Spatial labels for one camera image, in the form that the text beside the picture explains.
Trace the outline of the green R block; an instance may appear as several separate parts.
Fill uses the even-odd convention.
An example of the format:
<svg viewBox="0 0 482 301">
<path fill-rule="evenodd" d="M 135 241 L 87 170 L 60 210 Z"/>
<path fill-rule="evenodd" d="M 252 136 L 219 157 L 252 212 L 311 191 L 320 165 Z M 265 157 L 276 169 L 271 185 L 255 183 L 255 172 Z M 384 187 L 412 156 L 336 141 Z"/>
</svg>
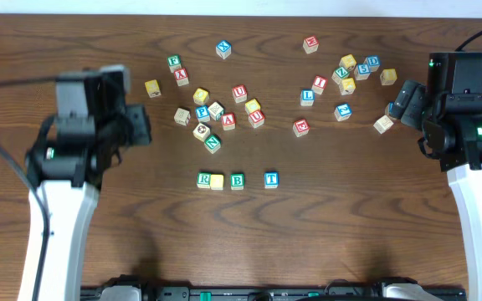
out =
<svg viewBox="0 0 482 301">
<path fill-rule="evenodd" d="M 207 172 L 199 172 L 197 174 L 197 187 L 209 189 L 211 187 L 211 174 Z"/>
</svg>

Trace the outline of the yellow O block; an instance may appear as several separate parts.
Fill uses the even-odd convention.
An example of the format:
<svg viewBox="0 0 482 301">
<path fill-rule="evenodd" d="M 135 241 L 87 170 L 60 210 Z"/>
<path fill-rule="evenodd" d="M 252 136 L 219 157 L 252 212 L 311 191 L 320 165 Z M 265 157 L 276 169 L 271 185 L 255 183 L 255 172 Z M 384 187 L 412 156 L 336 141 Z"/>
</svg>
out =
<svg viewBox="0 0 482 301">
<path fill-rule="evenodd" d="M 210 188 L 215 191 L 221 191 L 224 188 L 224 175 L 212 174 L 210 176 Z"/>
</svg>

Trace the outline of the green B block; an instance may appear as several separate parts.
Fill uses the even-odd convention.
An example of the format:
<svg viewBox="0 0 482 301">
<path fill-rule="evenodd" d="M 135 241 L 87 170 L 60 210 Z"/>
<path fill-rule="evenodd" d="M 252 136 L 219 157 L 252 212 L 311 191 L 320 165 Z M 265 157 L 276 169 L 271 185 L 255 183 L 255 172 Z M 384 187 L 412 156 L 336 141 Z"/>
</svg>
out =
<svg viewBox="0 0 482 301">
<path fill-rule="evenodd" d="M 230 186 L 232 190 L 244 189 L 244 174 L 236 173 L 230 175 Z"/>
</svg>

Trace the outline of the blue T block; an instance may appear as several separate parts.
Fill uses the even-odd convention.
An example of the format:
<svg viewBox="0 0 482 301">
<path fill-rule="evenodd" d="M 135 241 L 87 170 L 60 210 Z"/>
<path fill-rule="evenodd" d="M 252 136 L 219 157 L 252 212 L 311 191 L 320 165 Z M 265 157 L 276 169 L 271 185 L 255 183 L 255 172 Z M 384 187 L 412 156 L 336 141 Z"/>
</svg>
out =
<svg viewBox="0 0 482 301">
<path fill-rule="evenodd" d="M 279 186 L 279 173 L 276 171 L 264 173 L 264 188 L 274 189 Z"/>
</svg>

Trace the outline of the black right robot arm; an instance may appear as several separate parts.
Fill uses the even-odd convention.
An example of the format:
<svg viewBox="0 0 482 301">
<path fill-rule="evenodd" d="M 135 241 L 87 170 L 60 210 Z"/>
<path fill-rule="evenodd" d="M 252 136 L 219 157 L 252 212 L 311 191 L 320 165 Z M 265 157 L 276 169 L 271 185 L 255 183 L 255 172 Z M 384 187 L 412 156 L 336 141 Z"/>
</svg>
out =
<svg viewBox="0 0 482 301">
<path fill-rule="evenodd" d="M 404 82 L 389 111 L 419 130 L 420 151 L 438 161 L 457 204 L 470 300 L 482 300 L 482 54 L 429 55 L 428 80 Z"/>
</svg>

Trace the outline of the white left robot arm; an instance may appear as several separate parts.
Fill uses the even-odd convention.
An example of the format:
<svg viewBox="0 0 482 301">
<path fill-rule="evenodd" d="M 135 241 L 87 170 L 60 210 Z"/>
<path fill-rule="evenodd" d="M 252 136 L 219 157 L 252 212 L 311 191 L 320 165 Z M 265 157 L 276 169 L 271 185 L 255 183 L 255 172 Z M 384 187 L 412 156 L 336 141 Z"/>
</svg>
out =
<svg viewBox="0 0 482 301">
<path fill-rule="evenodd" d="M 104 173 L 120 150 L 151 143 L 143 105 L 129 105 L 124 65 L 62 73 L 57 111 L 26 154 L 30 228 L 21 300 L 79 298 L 85 244 Z"/>
</svg>

